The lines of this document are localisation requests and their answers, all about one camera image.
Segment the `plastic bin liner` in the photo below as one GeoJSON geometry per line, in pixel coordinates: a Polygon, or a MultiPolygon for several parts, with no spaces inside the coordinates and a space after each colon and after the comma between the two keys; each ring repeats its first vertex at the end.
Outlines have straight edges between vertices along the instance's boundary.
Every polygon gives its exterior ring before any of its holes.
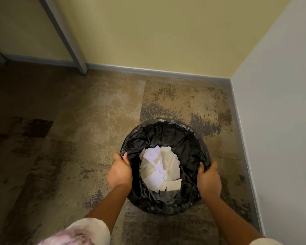
{"type": "Polygon", "coordinates": [[[129,133],[122,144],[120,155],[128,152],[132,169],[132,189],[128,199],[139,209],[157,215],[174,215],[197,204],[201,197],[197,189],[199,163],[205,170],[211,165],[208,149],[188,125],[167,118],[150,119],[129,133]],[[153,192],[145,186],[139,168],[139,154],[144,148],[170,146],[180,161],[181,189],[177,191],[153,192]]]}

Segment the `floor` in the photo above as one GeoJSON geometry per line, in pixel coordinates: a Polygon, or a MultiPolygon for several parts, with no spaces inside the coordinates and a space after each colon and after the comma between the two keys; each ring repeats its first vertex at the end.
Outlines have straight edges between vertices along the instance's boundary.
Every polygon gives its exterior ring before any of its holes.
{"type": "MultiPolygon", "coordinates": [[[[251,221],[221,83],[30,63],[0,68],[0,244],[36,244],[82,218],[108,192],[127,134],[153,117],[199,131],[219,163],[222,198],[251,221]]],[[[111,244],[224,244],[203,203],[161,217],[126,201],[111,244]]]]}

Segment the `forearm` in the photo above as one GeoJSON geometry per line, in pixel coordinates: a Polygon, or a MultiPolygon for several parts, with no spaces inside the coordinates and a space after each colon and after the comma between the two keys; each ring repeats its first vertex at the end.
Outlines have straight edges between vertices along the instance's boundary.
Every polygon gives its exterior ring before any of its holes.
{"type": "Polygon", "coordinates": [[[102,220],[112,233],[114,224],[129,193],[128,186],[117,185],[85,217],[102,220]]]}
{"type": "Polygon", "coordinates": [[[220,197],[203,198],[228,245],[249,245],[263,237],[252,225],[241,218],[220,197]]]}

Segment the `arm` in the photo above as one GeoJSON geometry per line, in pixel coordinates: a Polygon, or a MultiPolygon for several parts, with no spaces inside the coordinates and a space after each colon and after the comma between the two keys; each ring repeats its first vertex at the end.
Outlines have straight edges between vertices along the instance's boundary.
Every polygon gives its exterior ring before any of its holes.
{"type": "Polygon", "coordinates": [[[200,163],[197,187],[228,245],[249,245],[263,237],[220,198],[221,181],[216,162],[206,172],[200,163]]]}
{"type": "Polygon", "coordinates": [[[85,216],[102,220],[110,233],[112,233],[122,206],[130,193],[132,184],[132,172],[127,153],[124,154],[123,159],[118,153],[114,153],[113,157],[114,161],[107,174],[107,181],[112,190],[85,216]]]}

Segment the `waste bin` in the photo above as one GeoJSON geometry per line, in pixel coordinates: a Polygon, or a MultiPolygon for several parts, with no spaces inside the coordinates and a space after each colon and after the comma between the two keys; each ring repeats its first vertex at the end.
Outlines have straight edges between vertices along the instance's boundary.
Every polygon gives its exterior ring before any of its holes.
{"type": "Polygon", "coordinates": [[[150,119],[132,130],[122,144],[120,155],[128,152],[132,169],[132,189],[128,199],[139,209],[157,215],[175,215],[184,212],[200,201],[197,189],[199,163],[205,169],[211,165],[208,149],[194,129],[188,125],[168,118],[150,119]],[[181,189],[156,193],[148,190],[139,168],[139,154],[144,148],[170,146],[180,161],[181,189]]]}

